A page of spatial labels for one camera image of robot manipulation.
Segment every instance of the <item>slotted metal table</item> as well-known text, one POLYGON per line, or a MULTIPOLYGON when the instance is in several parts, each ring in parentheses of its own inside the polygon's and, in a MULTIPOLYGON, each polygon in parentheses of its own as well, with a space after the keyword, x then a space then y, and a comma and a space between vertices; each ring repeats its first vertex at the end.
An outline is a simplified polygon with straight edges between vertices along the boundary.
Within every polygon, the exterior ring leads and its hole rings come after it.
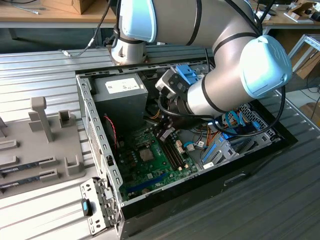
MULTIPOLYGON (((198 47, 147 48, 150 62, 204 58, 198 47)), ((75 71, 110 67, 106 49, 68 59, 58 51, 0 55, 0 116, 28 118, 29 98, 45 96, 46 113, 69 109, 80 119, 75 71)), ((273 114, 280 93, 261 103, 273 114)), ((318 239, 320 235, 320 129, 287 100, 281 123, 298 139, 246 181, 134 236, 134 240, 318 239)), ((96 176, 81 120, 77 121, 86 167, 83 178, 0 200, 0 239, 91 239, 79 184, 96 176)), ((116 240, 114 230, 95 237, 116 240)))

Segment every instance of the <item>blue latch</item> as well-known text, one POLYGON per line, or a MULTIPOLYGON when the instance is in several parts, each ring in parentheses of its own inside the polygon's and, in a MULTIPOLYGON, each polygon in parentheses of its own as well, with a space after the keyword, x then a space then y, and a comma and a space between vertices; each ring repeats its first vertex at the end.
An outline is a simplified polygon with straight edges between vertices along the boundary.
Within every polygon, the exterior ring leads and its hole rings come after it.
POLYGON ((254 126, 258 131, 261 130, 261 126, 260 126, 260 124, 259 124, 257 121, 252 122, 252 124, 253 124, 253 126, 254 126))
POLYGON ((83 203, 83 210, 84 210, 84 211, 87 211, 87 210, 88 210, 87 202, 84 202, 84 203, 83 203))
POLYGON ((181 77, 189 84, 193 85, 198 81, 197 74, 188 65, 178 65, 175 70, 181 75, 181 77))
POLYGON ((212 154, 212 152, 215 150, 215 148, 217 147, 217 144, 213 144, 212 147, 210 148, 210 150, 206 153, 206 155, 203 158, 203 162, 205 163, 208 159, 208 157, 212 154))

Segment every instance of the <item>light blue joint cap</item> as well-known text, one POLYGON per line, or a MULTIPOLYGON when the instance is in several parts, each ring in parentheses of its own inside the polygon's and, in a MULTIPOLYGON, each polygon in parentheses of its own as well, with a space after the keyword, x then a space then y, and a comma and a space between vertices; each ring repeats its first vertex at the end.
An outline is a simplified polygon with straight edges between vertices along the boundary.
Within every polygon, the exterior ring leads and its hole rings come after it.
POLYGON ((126 36, 149 43, 156 39, 157 21, 152 0, 122 0, 120 15, 126 36))
POLYGON ((241 82, 254 99, 287 84, 292 64, 285 49, 272 36, 263 35, 249 41, 240 57, 241 82))

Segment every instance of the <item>motherboard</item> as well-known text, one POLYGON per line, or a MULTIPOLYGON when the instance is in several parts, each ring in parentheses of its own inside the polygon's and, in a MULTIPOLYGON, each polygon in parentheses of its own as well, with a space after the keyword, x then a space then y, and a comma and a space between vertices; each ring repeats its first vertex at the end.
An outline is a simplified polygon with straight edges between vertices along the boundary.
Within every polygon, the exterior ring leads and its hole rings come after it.
POLYGON ((152 127, 136 130, 119 141, 118 167, 123 201, 133 199, 196 173, 193 159, 173 133, 160 142, 152 127))

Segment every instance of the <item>white connector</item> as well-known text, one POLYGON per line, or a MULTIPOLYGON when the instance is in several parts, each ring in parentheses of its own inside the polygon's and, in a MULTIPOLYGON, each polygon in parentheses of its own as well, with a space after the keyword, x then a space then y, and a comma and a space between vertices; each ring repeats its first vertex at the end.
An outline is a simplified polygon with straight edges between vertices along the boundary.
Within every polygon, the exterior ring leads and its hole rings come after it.
POLYGON ((178 150, 178 152, 179 152, 180 154, 183 154, 183 153, 185 152, 185 151, 182 149, 182 147, 178 147, 177 150, 178 150))
POLYGON ((188 144, 188 145, 186 146, 186 149, 187 149, 189 152, 192 152, 192 151, 195 150, 195 147, 194 147, 194 145, 191 143, 191 144, 188 144))
POLYGON ((94 38, 91 38, 90 42, 88 43, 88 47, 91 47, 92 43, 95 41, 94 38))
POLYGON ((66 50, 61 50, 61 52, 62 52, 65 56, 67 56, 68 58, 71 58, 71 54, 70 54, 68 51, 66 51, 66 50))
POLYGON ((203 146, 205 145, 205 143, 204 143, 203 141, 199 141, 199 142, 198 142, 198 145, 199 145, 200 147, 203 147, 203 146))
POLYGON ((180 140, 175 141, 175 145, 177 148, 182 147, 182 142, 180 140))

